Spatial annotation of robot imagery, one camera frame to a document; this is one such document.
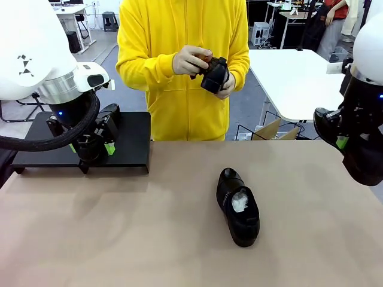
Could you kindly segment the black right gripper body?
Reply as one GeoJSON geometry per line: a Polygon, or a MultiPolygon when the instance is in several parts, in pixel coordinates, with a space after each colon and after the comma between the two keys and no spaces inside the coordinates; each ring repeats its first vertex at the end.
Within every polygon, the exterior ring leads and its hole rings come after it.
{"type": "Polygon", "coordinates": [[[343,117],[343,125],[347,136],[351,137],[353,124],[353,110],[358,103],[377,103],[378,104],[378,138],[382,140],[382,86],[370,82],[362,81],[354,77],[350,71],[345,75],[341,85],[341,94],[344,100],[339,106],[343,117]]]}

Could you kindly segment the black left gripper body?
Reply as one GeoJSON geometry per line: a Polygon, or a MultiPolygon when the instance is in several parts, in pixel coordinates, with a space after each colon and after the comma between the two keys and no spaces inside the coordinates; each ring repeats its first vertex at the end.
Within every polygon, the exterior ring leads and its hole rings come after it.
{"type": "MultiPolygon", "coordinates": [[[[83,120],[90,106],[89,98],[77,98],[68,103],[50,105],[57,119],[72,128],[83,120]]],[[[96,120],[87,130],[71,142],[71,148],[83,163],[99,163],[107,155],[103,142],[95,133],[96,120]]]]}

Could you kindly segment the person's right hand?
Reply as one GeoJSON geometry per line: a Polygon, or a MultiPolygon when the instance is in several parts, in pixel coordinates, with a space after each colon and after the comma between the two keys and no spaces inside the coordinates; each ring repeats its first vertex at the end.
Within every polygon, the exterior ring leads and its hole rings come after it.
{"type": "Polygon", "coordinates": [[[173,58],[175,75],[196,76],[201,69],[208,69],[212,52],[202,47],[185,45],[173,58]]]}

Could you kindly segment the person's left hand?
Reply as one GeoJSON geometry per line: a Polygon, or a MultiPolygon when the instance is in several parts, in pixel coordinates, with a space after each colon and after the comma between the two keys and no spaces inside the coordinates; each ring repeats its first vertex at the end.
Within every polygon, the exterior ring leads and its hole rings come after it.
{"type": "Polygon", "coordinates": [[[216,94],[216,96],[221,100],[224,100],[225,98],[229,97],[235,88],[235,84],[235,77],[231,72],[229,72],[228,80],[223,84],[222,89],[216,94]]]}

